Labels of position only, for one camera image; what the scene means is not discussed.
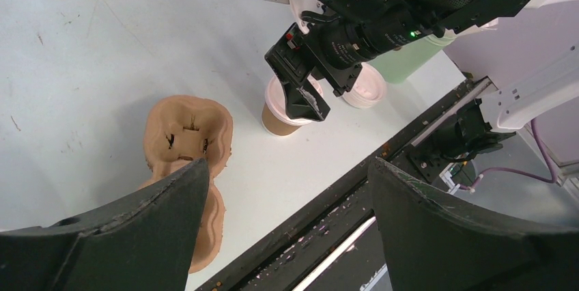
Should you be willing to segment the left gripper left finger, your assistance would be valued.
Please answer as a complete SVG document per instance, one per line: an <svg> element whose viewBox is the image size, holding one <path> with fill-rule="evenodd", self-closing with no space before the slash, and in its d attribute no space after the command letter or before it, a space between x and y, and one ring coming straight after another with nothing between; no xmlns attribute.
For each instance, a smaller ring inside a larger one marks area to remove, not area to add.
<svg viewBox="0 0 579 291"><path fill-rule="evenodd" d="M2 232L1 289L185 289L209 183L197 159L52 226Z"/></svg>

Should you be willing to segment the white coffee cup lid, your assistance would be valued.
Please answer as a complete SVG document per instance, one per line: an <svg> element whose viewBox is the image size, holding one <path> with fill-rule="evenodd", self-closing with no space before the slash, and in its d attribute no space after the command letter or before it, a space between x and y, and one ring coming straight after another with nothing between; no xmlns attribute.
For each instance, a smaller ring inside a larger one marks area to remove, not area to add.
<svg viewBox="0 0 579 291"><path fill-rule="evenodd" d="M266 86L265 103L270 112L278 120L290 126L304 126L312 123L312 120L304 118L292 119L287 116L285 112L285 93L282 88L280 80L274 75Z"/></svg>

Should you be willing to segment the brown paper coffee cup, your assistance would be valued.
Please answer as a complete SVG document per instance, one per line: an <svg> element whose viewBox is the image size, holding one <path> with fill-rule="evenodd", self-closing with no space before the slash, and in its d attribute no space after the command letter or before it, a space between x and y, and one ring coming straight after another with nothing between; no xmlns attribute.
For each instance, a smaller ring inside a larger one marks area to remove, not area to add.
<svg viewBox="0 0 579 291"><path fill-rule="evenodd" d="M301 128L301 126L286 124L279 120L267 104L265 104L262 109L262 124L269 133L279 137L289 136Z"/></svg>

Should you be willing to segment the stack of white lids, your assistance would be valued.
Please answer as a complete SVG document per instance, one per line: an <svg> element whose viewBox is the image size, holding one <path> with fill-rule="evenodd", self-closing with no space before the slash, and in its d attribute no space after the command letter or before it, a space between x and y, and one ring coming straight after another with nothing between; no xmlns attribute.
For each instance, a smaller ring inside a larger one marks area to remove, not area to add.
<svg viewBox="0 0 579 291"><path fill-rule="evenodd" d="M359 76L349 92L342 96L350 106L368 109L386 96L387 84L383 76L370 64L362 63Z"/></svg>

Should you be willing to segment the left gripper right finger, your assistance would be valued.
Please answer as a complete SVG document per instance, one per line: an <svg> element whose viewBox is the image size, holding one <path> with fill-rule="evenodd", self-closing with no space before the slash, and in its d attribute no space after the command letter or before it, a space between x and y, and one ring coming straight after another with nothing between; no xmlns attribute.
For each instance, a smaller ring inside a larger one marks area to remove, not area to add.
<svg viewBox="0 0 579 291"><path fill-rule="evenodd" d="M468 203L372 160L367 179L394 290L577 290L578 230Z"/></svg>

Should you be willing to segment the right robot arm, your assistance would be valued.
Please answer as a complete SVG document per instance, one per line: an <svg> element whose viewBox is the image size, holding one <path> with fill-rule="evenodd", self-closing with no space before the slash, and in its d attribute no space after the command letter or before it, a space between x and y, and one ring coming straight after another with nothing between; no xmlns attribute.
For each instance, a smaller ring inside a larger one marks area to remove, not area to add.
<svg viewBox="0 0 579 291"><path fill-rule="evenodd" d="M269 1L287 4L294 17L265 55L275 77L262 121L271 133L286 136L329 114L314 81L328 81L341 96L354 88L363 63L427 36L513 17L531 0Z"/></svg>

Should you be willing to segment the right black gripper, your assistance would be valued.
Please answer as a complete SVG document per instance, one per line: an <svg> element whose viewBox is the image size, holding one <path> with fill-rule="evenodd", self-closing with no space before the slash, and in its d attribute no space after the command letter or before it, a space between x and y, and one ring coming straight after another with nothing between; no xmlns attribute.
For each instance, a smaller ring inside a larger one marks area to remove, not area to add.
<svg viewBox="0 0 579 291"><path fill-rule="evenodd" d="M323 122L330 107L316 79L341 96L354 87L361 64L432 34L433 12L397 5L377 18L353 21L329 9L305 10L265 55L285 93L292 119Z"/></svg>

